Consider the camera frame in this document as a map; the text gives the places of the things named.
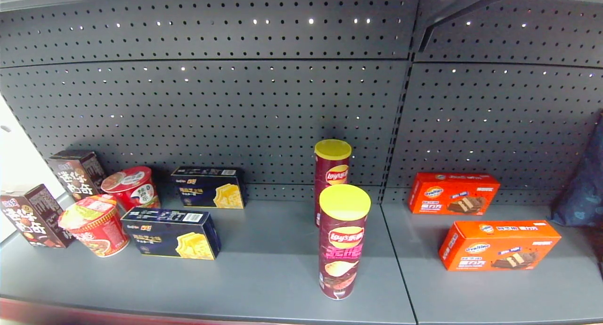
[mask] instant noodle cup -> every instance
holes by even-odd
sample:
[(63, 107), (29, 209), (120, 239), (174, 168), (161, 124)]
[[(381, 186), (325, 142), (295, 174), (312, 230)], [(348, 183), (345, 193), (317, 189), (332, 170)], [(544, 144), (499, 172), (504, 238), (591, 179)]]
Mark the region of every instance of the instant noodle cup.
[(326, 187), (319, 197), (323, 215), (318, 247), (318, 283), (331, 299), (344, 299), (354, 288), (371, 198), (359, 187)]
[(108, 176), (103, 180), (101, 189), (115, 196), (126, 211), (133, 207), (161, 207), (151, 169), (145, 166), (124, 169)]
[(342, 140), (321, 140), (314, 146), (316, 171), (314, 173), (314, 222), (320, 225), (320, 192), (325, 188), (347, 183), (351, 146)]
[(120, 252), (130, 241), (119, 221), (117, 201), (108, 194), (88, 196), (67, 207), (58, 225), (101, 258)]

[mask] cardboard box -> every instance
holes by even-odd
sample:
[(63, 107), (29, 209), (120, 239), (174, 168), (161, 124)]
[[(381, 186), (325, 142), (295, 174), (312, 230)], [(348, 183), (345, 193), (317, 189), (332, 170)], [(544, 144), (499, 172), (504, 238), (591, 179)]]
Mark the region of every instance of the cardboard box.
[(33, 246), (66, 248), (73, 241), (71, 233), (58, 226), (63, 209), (43, 184), (4, 190), (0, 200), (2, 213)]
[(500, 184), (485, 173), (417, 173), (408, 200), (413, 213), (483, 215)]
[(184, 206), (218, 209), (245, 207), (242, 169), (180, 166), (171, 178)]
[(75, 201), (103, 194), (101, 183), (107, 175), (93, 151), (60, 151), (48, 159), (48, 165)]
[(121, 222), (141, 254), (214, 260), (220, 252), (209, 212), (134, 207)]
[(439, 254), (449, 271), (533, 269), (561, 238), (545, 220), (455, 221)]

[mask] blue bag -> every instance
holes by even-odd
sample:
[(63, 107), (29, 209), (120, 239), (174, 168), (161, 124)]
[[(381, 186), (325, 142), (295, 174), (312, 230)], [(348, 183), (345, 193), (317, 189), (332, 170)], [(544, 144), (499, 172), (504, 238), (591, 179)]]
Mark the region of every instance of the blue bag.
[(603, 119), (591, 136), (575, 176), (552, 213), (562, 226), (603, 227)]

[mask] pegboard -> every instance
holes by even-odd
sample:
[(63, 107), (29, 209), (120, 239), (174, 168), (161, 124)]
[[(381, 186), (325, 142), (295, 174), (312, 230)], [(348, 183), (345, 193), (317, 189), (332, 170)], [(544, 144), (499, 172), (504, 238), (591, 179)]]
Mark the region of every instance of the pegboard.
[(429, 27), (415, 61), (603, 67), (602, 20), (599, 3), (477, 3)]
[[(380, 188), (377, 186), (359, 186), (371, 198), (372, 203), (379, 203), (381, 196)], [(307, 201), (314, 202), (314, 185), (297, 184), (247, 184), (247, 198), (250, 200), (278, 200), (278, 201)], [(180, 195), (175, 186), (165, 184), (160, 190), (162, 200), (169, 198), (179, 200)]]
[(314, 145), (353, 146), (350, 181), (381, 186), (406, 61), (132, 61), (0, 70), (0, 91), (48, 158), (94, 149), (107, 172), (239, 166), (312, 184)]
[(599, 69), (415, 63), (388, 175), (488, 172), (502, 189), (560, 190), (598, 118)]
[(418, 0), (99, 0), (0, 13), (1, 67), (408, 59)]

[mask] chocolate wafer image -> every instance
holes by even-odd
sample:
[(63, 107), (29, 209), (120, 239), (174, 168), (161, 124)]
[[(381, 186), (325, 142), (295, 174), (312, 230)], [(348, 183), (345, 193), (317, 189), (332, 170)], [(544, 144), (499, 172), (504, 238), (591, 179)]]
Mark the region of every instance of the chocolate wafer image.
[(538, 254), (536, 254), (536, 252), (517, 252), (514, 253), (512, 256), (508, 256), (504, 259), (498, 259), (497, 261), (492, 263), (492, 267), (506, 269), (522, 269), (528, 267), (529, 265), (532, 265), (536, 258), (538, 258)]
[(483, 196), (478, 196), (477, 198), (465, 196), (461, 200), (450, 203), (448, 211), (465, 214), (478, 213), (485, 203), (486, 200)]

